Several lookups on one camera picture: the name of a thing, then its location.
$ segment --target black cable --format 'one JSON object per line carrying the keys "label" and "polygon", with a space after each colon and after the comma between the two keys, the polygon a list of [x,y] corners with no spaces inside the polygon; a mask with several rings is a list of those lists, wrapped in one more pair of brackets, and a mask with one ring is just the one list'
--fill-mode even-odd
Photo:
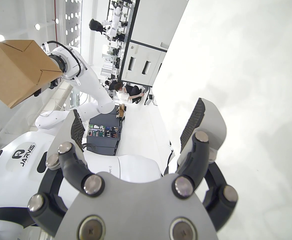
{"label": "black cable", "polygon": [[74,54],[73,54],[73,53],[72,53],[67,47],[65,47],[62,43],[59,43],[59,42],[57,42],[57,41],[53,41],[53,40],[51,40],[51,41],[47,41],[46,43],[47,43],[47,44],[51,44],[51,43],[57,44],[57,45],[63,47],[64,49],[66,49],[66,50],[72,55],[72,57],[76,60],[76,62],[77,62],[77,64],[78,64],[78,67],[79,67],[79,72],[78,72],[77,75],[76,75],[76,77],[78,77],[79,74],[80,74],[80,72],[82,71],[82,68],[81,68],[81,66],[80,66],[80,63],[79,63],[79,60],[77,59],[77,57],[75,57],[75,55],[74,55]]}
{"label": "black cable", "polygon": [[171,156],[172,156],[172,153],[174,153],[174,151],[173,151],[173,150],[171,151],[171,153],[170,153],[170,155],[169,155],[169,157],[168,157],[167,166],[169,165],[169,161],[170,161],[170,158],[171,158]]}
{"label": "black cable", "polygon": [[94,145],[94,144],[90,144],[90,143],[84,143],[84,144],[82,144],[82,147],[83,147],[83,149],[85,149],[85,148],[89,147],[89,148],[91,148],[91,149],[92,149],[92,151],[91,151],[91,152],[93,152],[93,153],[97,153],[97,146],[96,146],[96,145]]}

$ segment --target white table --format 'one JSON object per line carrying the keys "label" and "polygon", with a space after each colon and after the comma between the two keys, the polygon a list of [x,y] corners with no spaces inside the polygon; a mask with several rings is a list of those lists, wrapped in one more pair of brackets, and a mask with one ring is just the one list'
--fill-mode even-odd
{"label": "white table", "polygon": [[226,122],[219,238],[292,239],[292,0],[189,0],[153,92],[175,152],[198,97]]}

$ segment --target cardboard box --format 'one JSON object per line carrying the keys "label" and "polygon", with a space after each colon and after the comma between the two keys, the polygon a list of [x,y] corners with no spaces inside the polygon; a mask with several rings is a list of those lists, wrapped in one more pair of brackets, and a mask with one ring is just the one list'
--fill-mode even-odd
{"label": "cardboard box", "polygon": [[0,42],[0,100],[9,108],[61,75],[34,40]]}

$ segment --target screw head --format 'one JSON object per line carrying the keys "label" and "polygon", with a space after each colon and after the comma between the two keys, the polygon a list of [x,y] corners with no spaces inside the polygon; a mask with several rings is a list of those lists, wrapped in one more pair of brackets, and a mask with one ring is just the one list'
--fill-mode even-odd
{"label": "screw head", "polygon": [[86,179],[84,183],[84,191],[88,195],[94,195],[100,191],[102,183],[103,180],[101,179],[101,177],[93,174]]}
{"label": "screw head", "polygon": [[203,142],[203,143],[206,143],[209,140],[208,135],[205,132],[203,132],[203,131],[196,132],[195,133],[195,138],[198,141]]}
{"label": "screw head", "polygon": [[186,218],[175,219],[170,226],[171,240],[195,240],[196,230],[193,224]]}
{"label": "screw head", "polygon": [[35,194],[28,202],[28,209],[31,212],[38,211],[44,204],[44,198],[40,194]]}
{"label": "screw head", "polygon": [[64,154],[64,153],[70,151],[71,146],[72,146],[72,144],[70,142],[64,142],[64,143],[60,144],[58,147],[58,153]]}
{"label": "screw head", "polygon": [[87,217],[79,227],[78,236],[80,240],[100,240],[105,236],[105,224],[103,220],[92,215]]}
{"label": "screw head", "polygon": [[59,163],[58,155],[52,154],[46,160],[46,167],[50,169],[55,167],[58,163]]}
{"label": "screw head", "polygon": [[234,187],[232,187],[230,185],[225,186],[225,188],[223,190],[223,195],[225,196],[227,201],[230,201],[230,202],[237,202],[238,201],[238,193],[234,189]]}
{"label": "screw head", "polygon": [[175,179],[176,192],[183,198],[188,198],[194,192],[193,184],[186,177],[180,176]]}

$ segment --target person sitting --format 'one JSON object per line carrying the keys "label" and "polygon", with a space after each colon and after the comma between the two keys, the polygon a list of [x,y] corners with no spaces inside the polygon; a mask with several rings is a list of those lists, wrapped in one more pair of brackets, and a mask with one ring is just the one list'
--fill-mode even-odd
{"label": "person sitting", "polygon": [[144,96],[144,93],[141,92],[141,89],[139,89],[138,86],[132,87],[131,85],[126,85],[126,87],[123,87],[121,83],[117,83],[114,88],[116,90],[119,101],[122,104],[137,104],[141,101],[141,97]]}
{"label": "person sitting", "polygon": [[108,90],[114,90],[115,89],[115,85],[117,84],[118,82],[116,80],[113,80],[111,82],[111,84],[109,84],[109,81],[105,81],[105,84],[108,86]]}

